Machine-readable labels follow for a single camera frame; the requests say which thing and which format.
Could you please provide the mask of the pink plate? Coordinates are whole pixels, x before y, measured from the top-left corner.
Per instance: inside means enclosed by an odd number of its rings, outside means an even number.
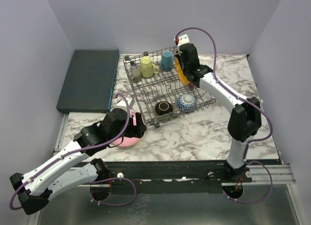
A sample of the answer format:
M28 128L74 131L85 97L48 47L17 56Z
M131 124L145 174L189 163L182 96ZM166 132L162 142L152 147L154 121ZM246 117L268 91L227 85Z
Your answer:
M120 108L114 108L112 112L109 113L109 115L112 118L112 123L108 130L109 130L109 133L111 134L111 137L114 138L123 129L126 123L127 112ZM112 142L109 145L109 147L131 147L135 145L140 139L141 138L128 138L127 128L126 128L122 136L120 136L119 139Z

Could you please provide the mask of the blue floral mug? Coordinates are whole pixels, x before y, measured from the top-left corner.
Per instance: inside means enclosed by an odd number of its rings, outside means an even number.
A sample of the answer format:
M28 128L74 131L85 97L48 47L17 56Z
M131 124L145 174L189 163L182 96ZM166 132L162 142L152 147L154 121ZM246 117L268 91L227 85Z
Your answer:
M170 71L173 68L173 53L170 51L163 52L161 56L161 68L164 71Z

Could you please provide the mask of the brown beige bowl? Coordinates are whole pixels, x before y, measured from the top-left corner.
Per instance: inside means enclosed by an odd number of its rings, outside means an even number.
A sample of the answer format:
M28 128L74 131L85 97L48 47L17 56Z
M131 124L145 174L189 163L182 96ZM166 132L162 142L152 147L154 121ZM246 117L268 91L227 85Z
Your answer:
M154 115L163 116L173 112L173 106L167 101L160 101L155 105Z

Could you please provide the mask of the yellow-green faceted mug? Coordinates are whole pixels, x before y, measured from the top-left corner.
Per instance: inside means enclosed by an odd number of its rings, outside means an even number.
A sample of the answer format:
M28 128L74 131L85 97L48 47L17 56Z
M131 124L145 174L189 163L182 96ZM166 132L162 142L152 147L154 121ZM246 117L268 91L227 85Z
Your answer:
M141 75L144 78L150 78L154 74L159 74L159 67L155 65L152 62L151 58L148 56L144 56L141 58L139 66Z

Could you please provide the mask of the grey wire dish rack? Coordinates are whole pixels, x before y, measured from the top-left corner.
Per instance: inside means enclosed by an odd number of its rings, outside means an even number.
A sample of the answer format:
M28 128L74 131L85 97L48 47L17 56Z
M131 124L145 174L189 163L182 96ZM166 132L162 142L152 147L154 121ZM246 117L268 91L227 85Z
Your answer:
M144 52L140 55L126 55L123 60L125 71L134 93L135 101L138 104L139 111L144 121L149 125L159 127L161 123L178 118L186 112L181 111L177 106L178 98L183 94L192 95L197 103L194 111L208 108L210 104L216 102L209 93L193 87L185 86L179 79L176 67L171 71L160 70L150 78L142 78L139 82L131 79L133 70L140 69L140 61L144 56L151 58L152 62L160 67L161 57L165 51L175 52L175 47L157 50L154 52ZM159 102L168 102L172 105L173 111L165 115L156 114L156 104Z

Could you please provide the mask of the red patterned bowl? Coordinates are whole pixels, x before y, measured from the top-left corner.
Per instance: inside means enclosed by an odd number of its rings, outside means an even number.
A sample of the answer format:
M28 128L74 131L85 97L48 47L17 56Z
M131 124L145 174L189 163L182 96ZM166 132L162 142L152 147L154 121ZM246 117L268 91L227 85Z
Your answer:
M176 104L182 112L191 113L196 108L197 99L191 94L183 94L178 97Z

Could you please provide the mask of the small grey cup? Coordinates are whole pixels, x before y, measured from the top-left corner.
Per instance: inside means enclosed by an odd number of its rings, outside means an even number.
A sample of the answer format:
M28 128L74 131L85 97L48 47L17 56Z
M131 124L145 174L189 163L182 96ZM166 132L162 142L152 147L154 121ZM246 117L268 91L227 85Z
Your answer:
M141 71L138 69L133 69L131 72L131 81L138 83L142 79Z

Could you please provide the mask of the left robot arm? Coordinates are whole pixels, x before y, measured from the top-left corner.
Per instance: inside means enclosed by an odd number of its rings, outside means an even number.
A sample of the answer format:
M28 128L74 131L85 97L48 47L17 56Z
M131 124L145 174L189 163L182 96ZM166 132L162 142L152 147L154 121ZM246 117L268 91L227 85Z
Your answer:
M70 171L76 164L109 148L114 141L141 138L147 130L138 112L115 108L103 120L86 126L59 153L28 173L15 173L10 182L20 206L27 215L44 208L56 196L84 183L104 183L109 170L104 161L95 158L89 164Z

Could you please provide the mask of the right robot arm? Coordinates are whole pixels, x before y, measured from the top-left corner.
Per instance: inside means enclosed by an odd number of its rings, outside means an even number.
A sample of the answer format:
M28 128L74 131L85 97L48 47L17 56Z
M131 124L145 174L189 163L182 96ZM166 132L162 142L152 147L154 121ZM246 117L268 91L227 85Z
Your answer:
M253 139L262 125L260 111L248 103L260 107L260 102L255 97L249 99L239 94L214 76L214 70L200 63L194 44L178 46L175 57L179 75L184 76L190 85L211 94L230 113L227 129L232 141L223 172L227 181L235 182L245 167L247 142Z

